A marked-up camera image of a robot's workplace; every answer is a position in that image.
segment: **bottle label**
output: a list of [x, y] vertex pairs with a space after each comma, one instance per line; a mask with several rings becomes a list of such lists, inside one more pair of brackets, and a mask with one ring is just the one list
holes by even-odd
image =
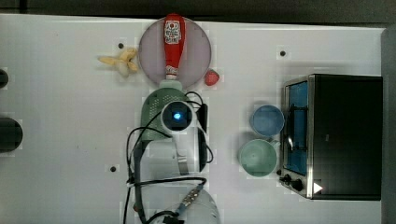
[[181, 39], [180, 23], [179, 21], [167, 21], [165, 24], [165, 43], [178, 44]]
[[171, 65], [166, 65], [166, 74], [167, 75], [177, 75], [177, 68], [172, 67]]

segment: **pink plate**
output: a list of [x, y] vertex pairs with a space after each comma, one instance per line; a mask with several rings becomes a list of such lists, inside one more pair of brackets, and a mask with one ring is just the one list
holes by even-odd
[[[163, 20], [147, 29], [140, 40], [139, 62], [146, 76], [159, 84], [165, 79], [165, 51], [163, 49]], [[184, 18], [186, 40], [178, 67], [177, 79], [187, 88], [201, 79], [211, 60], [210, 42], [204, 30], [195, 22]]]

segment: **blue light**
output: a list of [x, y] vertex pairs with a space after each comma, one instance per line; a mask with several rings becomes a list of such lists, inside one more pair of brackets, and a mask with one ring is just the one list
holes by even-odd
[[181, 114], [180, 113], [174, 114], [174, 119], [181, 119]]

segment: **oven window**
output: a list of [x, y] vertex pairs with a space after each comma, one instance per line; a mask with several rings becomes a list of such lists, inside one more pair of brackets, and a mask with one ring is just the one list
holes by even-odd
[[302, 82], [289, 86], [289, 112], [287, 116], [287, 138], [284, 150], [285, 168], [306, 175], [306, 131], [308, 114], [308, 84]]

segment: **oven knob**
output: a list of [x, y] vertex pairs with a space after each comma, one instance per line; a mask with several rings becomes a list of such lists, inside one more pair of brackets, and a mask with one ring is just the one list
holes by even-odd
[[283, 177], [280, 177], [279, 180], [288, 185], [291, 181], [291, 177], [290, 175], [284, 175]]
[[301, 179], [293, 180], [290, 183], [291, 186], [297, 191], [301, 191], [303, 189], [303, 181], [301, 181]]

